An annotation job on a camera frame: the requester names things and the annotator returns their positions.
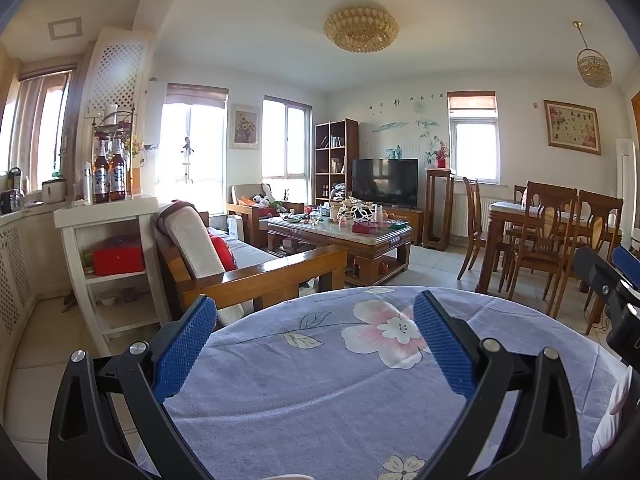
chandelier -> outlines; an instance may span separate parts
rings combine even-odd
[[[348,7],[324,21],[324,34],[349,52],[377,52],[392,44],[400,27],[384,10]]]
[[[589,48],[582,34],[582,23],[574,22],[574,27],[580,32],[584,49],[578,53],[578,72],[587,85],[594,88],[604,88],[611,84],[611,68],[605,57],[597,50]]]

framed flower painting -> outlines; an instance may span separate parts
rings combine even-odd
[[[232,150],[260,149],[260,108],[233,105],[229,125],[229,147]]]
[[[601,155],[595,108],[545,101],[545,116],[550,146]]]

bookshelf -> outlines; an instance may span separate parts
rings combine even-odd
[[[329,200],[335,184],[351,191],[351,162],[358,158],[358,121],[316,124],[314,129],[313,204]]]

beer bottle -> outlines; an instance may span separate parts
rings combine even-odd
[[[127,196],[126,169],[124,157],[122,156],[122,139],[113,139],[113,156],[109,161],[110,174],[110,199],[124,200]]]
[[[98,154],[94,161],[94,202],[109,201],[109,163],[106,140],[98,140]]]

metal screw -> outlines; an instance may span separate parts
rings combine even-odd
[[[129,347],[129,352],[133,355],[140,355],[142,352],[146,350],[146,343],[144,341],[138,341],[137,343],[133,343]]]
[[[485,339],[484,341],[482,341],[482,346],[489,352],[500,351],[500,343],[498,343],[495,339]]]
[[[554,361],[560,357],[558,350],[549,346],[545,348],[545,356],[549,359],[553,359]]]
[[[71,360],[75,363],[79,363],[80,361],[82,361],[82,359],[84,359],[85,355],[86,354],[84,353],[84,350],[76,350],[71,354]]]

